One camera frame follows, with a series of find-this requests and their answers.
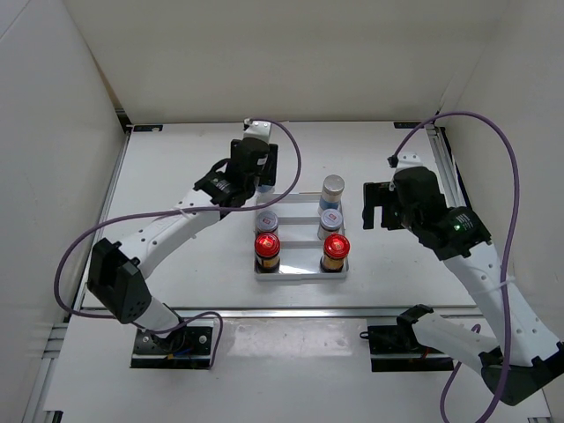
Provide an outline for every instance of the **silver lid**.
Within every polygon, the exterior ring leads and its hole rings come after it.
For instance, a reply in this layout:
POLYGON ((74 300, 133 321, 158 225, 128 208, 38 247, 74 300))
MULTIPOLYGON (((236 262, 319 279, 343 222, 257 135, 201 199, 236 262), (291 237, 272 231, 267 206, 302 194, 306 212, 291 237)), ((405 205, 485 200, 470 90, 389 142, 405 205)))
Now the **silver lid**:
POLYGON ((339 195, 345 189, 345 180, 338 174, 330 174, 323 181, 323 191, 333 196, 339 195))
POLYGON ((321 226, 328 231, 336 231, 343 225, 343 215, 339 210, 327 209, 321 213, 321 226))
POLYGON ((274 232, 278 228, 278 216, 273 211, 263 211, 256 216, 256 230, 258 232, 274 232))

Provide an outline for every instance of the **red cap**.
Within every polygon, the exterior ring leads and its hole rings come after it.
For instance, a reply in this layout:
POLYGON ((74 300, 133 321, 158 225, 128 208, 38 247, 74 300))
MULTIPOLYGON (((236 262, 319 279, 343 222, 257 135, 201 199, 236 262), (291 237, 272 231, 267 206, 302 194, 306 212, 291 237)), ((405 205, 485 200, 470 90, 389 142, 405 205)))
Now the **red cap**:
POLYGON ((351 250, 351 243, 343 235, 331 234, 325 240, 323 250, 331 258, 345 258, 351 250))
POLYGON ((275 234, 260 234, 255 240, 255 252, 262 257, 274 257, 280 252, 280 241, 275 234))

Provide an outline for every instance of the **tray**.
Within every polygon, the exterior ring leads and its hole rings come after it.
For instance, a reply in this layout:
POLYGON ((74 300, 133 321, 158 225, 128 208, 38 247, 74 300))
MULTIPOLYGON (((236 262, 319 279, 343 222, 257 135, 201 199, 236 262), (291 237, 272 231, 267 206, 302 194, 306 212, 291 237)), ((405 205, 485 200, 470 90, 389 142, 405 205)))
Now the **tray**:
MULTIPOLYGON (((256 204, 264 204, 279 194, 262 194, 256 204)), ((304 280, 304 279, 344 279, 349 270, 348 258, 339 273, 322 271, 323 241, 317 238, 319 227, 320 192, 289 194, 267 209, 256 211, 255 217, 264 210, 278 215, 278 237, 280 239, 280 267, 273 273, 262 273, 255 265, 257 280, 304 280)), ((342 205, 343 226, 339 233, 345 234, 345 214, 342 205)))

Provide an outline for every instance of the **white tabletop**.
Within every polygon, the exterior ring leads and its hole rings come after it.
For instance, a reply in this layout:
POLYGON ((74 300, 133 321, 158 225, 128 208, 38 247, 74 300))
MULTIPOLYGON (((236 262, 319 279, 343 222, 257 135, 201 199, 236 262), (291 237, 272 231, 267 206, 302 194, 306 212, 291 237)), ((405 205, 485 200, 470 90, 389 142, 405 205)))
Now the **white tabletop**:
MULTIPOLYGON (((457 319, 470 327, 482 319, 457 319)), ((237 319, 226 322, 216 366, 131 369, 135 328, 70 320, 46 410, 63 423, 437 423, 449 372, 371 373, 359 319, 237 319)), ((462 367, 447 401, 450 421, 466 423, 492 394, 462 367)), ((516 407, 500 404, 491 423, 546 417, 542 392, 516 407)))
MULTIPOLYGON (((258 282, 253 272, 254 213, 233 213, 186 242, 165 260, 147 283, 153 295, 172 307, 306 308, 403 307, 473 304, 462 284, 407 231, 362 230, 364 182, 389 181, 386 159, 408 130, 392 122, 290 122, 301 148, 303 169, 296 192, 319 191, 328 174, 345 179, 343 206, 352 248, 346 279, 314 283, 258 282), (225 240, 218 245, 217 239, 225 240)), ((161 132, 133 132, 109 210, 109 217, 165 210, 190 190, 212 164, 228 157, 241 123, 171 124, 161 132)), ((296 159, 284 133, 279 145, 277 192, 291 182, 296 159)), ((417 152, 436 171, 427 134, 420 131, 405 149, 417 152)), ((108 227, 117 241, 147 222, 108 227)), ((88 293, 83 306, 99 307, 88 293)))

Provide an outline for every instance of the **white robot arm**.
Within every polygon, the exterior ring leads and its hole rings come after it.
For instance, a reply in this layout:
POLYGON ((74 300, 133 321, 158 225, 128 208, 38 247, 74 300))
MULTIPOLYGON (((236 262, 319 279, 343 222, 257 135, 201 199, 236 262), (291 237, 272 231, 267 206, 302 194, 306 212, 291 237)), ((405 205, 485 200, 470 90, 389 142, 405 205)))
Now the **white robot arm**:
POLYGON ((231 157, 216 163, 175 205, 181 214, 157 218, 120 241, 104 238, 93 246, 88 289, 120 323, 158 332, 152 340, 166 352, 184 348, 186 329, 168 331, 180 318, 151 295, 145 280, 185 241, 228 214, 214 209, 239 208, 257 187, 274 185, 278 146, 269 144, 270 134, 268 122, 245 122, 242 140, 231 143, 231 157))
MULTIPOLYGON (((424 345, 446 353, 482 376, 494 392, 503 361, 505 336, 501 298, 501 263, 491 235, 478 215, 466 207, 448 208, 436 175, 419 156, 397 157, 391 182, 364 186, 364 228, 374 227, 374 207, 382 207, 382 227, 407 228, 433 250, 456 275, 482 311, 495 338, 466 330, 418 305, 397 319, 407 348, 424 345)), ((564 345, 540 321, 512 278, 511 354, 508 382, 501 401, 515 405, 564 373, 564 345)))

